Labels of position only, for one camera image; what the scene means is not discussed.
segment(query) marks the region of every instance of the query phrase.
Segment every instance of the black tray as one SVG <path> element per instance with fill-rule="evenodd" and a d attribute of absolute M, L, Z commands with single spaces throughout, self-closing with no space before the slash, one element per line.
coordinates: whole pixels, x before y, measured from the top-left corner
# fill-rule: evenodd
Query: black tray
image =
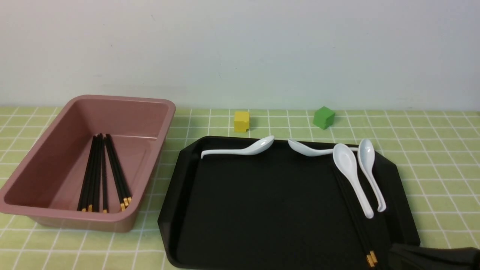
<path fill-rule="evenodd" d="M 365 235 L 382 269 L 392 243 L 419 245 L 395 164 L 376 153 L 373 173 L 387 203 L 360 182 L 375 210 L 365 218 L 348 184 L 339 188 L 332 155 L 305 157 L 276 140 L 255 156 L 208 155 L 245 148 L 256 139 L 207 136 L 180 152 L 158 226 L 168 260 L 177 267 L 222 270 L 367 270 L 344 194 L 361 213 Z M 334 144 L 304 142 L 326 149 Z"/>

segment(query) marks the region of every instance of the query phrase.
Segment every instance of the wooden cube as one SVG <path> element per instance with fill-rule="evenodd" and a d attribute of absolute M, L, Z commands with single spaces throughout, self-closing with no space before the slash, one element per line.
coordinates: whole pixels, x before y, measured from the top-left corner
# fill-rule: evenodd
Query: wooden cube
<path fill-rule="evenodd" d="M 247 132 L 250 128 L 250 114 L 247 111 L 236 111 L 233 126 L 235 132 Z"/>

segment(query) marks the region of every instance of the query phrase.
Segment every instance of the black chopstick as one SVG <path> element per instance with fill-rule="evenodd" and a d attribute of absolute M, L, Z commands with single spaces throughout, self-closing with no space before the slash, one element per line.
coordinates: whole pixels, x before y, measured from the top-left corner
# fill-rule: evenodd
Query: black chopstick
<path fill-rule="evenodd" d="M 87 186 L 87 189 L 85 190 L 86 193 L 84 197 L 84 200 L 85 200 L 84 207 L 86 212 L 91 212 L 93 208 L 93 188 L 95 185 L 94 175 L 95 175 L 96 148 L 98 146 L 98 136 L 94 138 L 93 143 L 95 144 L 95 146 L 92 152 L 92 163 L 91 163 L 90 174 L 88 175 L 88 182 L 87 182 L 88 186 Z"/>
<path fill-rule="evenodd" d="M 95 161 L 95 175 L 94 175 L 94 190 L 93 190 L 93 212 L 100 211 L 100 177 L 101 177 L 101 165 L 102 165 L 102 140 L 103 135 L 98 135 L 98 143 L 96 148 L 96 161 Z"/>
<path fill-rule="evenodd" d="M 117 171 L 115 169 L 115 161 L 113 159 L 113 153 L 111 152 L 111 149 L 110 149 L 110 146 L 108 144 L 107 138 L 104 138 L 104 143 L 105 143 L 105 148 L 107 149 L 108 160 L 110 162 L 110 167 L 112 168 L 112 172 L 113 172 L 113 180 L 115 182 L 115 187 L 117 188 L 117 194 L 119 196 L 120 208 L 121 208 L 122 211 L 125 211 L 124 198 L 126 198 L 126 197 L 124 196 L 123 190 L 122 190 L 121 185 L 119 183 L 120 178 L 117 175 Z"/>
<path fill-rule="evenodd" d="M 92 169 L 92 155 L 95 149 L 95 141 L 96 141 L 96 136 L 93 136 L 92 138 L 92 144 L 90 146 L 90 153 L 88 154 L 88 161 L 87 161 L 87 166 L 85 168 L 85 176 L 84 176 L 84 182 L 82 184 L 82 189 L 80 191 L 80 198 L 78 199 L 78 206 L 77 206 L 77 211 L 86 211 L 86 192 L 88 190 L 88 184 L 89 184 L 89 176 L 90 176 L 90 170 Z"/>
<path fill-rule="evenodd" d="M 98 166 L 97 166 L 97 163 L 98 163 L 98 160 L 99 160 L 99 156 L 98 156 L 98 147 L 100 146 L 100 136 L 97 136 L 95 141 L 96 141 L 96 144 L 95 144 L 95 149 L 93 151 L 93 163 L 92 163 L 92 170 L 91 170 L 91 174 L 90 174 L 90 185 L 88 187 L 88 198 L 87 198 L 87 205 L 88 205 L 88 209 L 87 211 L 88 212 L 92 212 L 93 211 L 93 203 L 94 203 L 94 198 L 95 198 L 95 187 L 96 187 L 96 180 L 97 180 L 97 174 L 98 174 Z"/>
<path fill-rule="evenodd" d="M 347 209 L 350 212 L 350 217 L 352 218 L 353 225 L 355 227 L 355 230 L 357 231 L 357 236 L 360 240 L 360 245 L 362 246 L 363 252 L 365 253 L 367 264 L 371 270 L 380 270 L 380 266 L 377 265 L 378 261 L 377 261 L 375 252 L 373 250 L 373 247 L 368 239 L 368 236 L 365 235 L 366 230 L 362 222 L 362 216 L 359 216 L 358 212 L 355 211 L 353 207 L 353 203 L 358 203 L 358 199 L 356 196 L 352 197 L 348 195 L 347 193 L 348 180 L 344 177 L 344 175 L 338 170 L 338 168 L 334 164 L 332 166 L 333 166 L 335 178 L 342 192 L 344 201 L 347 205 Z"/>
<path fill-rule="evenodd" d="M 108 192 L 107 192 L 107 163 L 105 160 L 105 141 L 101 141 L 101 152 L 100 156 L 102 158 L 102 197 L 103 197 L 103 212 L 108 213 Z"/>
<path fill-rule="evenodd" d="M 130 188 L 128 187 L 127 180 L 125 179 L 125 174 L 123 173 L 123 169 L 122 169 L 121 164 L 120 164 L 120 160 L 119 160 L 119 157 L 118 157 L 118 154 L 117 154 L 117 150 L 115 149 L 115 145 L 113 144 L 112 136 L 110 134 L 106 134 L 106 136 L 107 136 L 108 143 L 110 144 L 110 148 L 111 148 L 112 153 L 113 153 L 113 158 L 116 161 L 115 165 L 117 167 L 117 172 L 118 172 L 119 177 L 120 177 L 120 182 L 123 185 L 122 188 L 125 191 L 125 195 L 127 196 L 128 202 L 125 204 L 125 206 L 128 206 L 128 204 L 130 204 L 132 202 L 132 193 L 130 192 Z"/>

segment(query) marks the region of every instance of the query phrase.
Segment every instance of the plastic container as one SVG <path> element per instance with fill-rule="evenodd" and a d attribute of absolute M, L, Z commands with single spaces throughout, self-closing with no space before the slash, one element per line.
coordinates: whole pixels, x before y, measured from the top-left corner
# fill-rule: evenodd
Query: plastic container
<path fill-rule="evenodd" d="M 63 108 L 0 190 L 0 211 L 54 227 L 132 229 L 175 105 L 165 99 L 80 96 Z M 107 165 L 110 213 L 77 211 L 92 136 L 110 133 L 132 192 L 120 210 Z"/>

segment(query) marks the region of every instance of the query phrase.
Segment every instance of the table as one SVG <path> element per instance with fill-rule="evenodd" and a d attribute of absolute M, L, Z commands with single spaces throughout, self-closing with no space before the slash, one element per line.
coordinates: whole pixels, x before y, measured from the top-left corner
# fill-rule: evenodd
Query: table
<path fill-rule="evenodd" d="M 0 186 L 60 107 L 0 107 Z M 178 153 L 206 135 L 358 144 L 372 140 L 397 164 L 423 246 L 480 247 L 480 113 L 337 110 L 332 127 L 312 110 L 248 110 L 251 128 L 233 131 L 234 109 L 177 109 L 135 227 L 105 233 L 44 227 L 0 213 L 0 270 L 171 270 L 156 224 Z"/>

